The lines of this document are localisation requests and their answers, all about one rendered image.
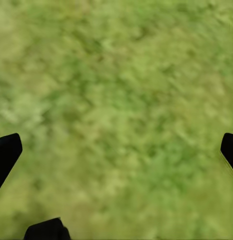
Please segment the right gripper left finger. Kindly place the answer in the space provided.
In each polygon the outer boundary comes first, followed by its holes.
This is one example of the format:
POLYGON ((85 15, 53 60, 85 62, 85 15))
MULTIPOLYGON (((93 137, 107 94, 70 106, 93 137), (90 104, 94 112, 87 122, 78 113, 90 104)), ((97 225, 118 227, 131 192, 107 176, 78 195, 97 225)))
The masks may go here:
POLYGON ((23 152, 18 133, 0 137, 0 188, 23 152))

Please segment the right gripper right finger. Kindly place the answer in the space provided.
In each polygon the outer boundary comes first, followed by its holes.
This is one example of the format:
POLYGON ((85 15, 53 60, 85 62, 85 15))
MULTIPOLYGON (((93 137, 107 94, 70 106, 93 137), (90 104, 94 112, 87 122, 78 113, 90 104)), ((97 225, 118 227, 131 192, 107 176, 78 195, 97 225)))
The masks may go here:
POLYGON ((220 150, 233 168, 233 134, 225 133, 221 142, 220 150))

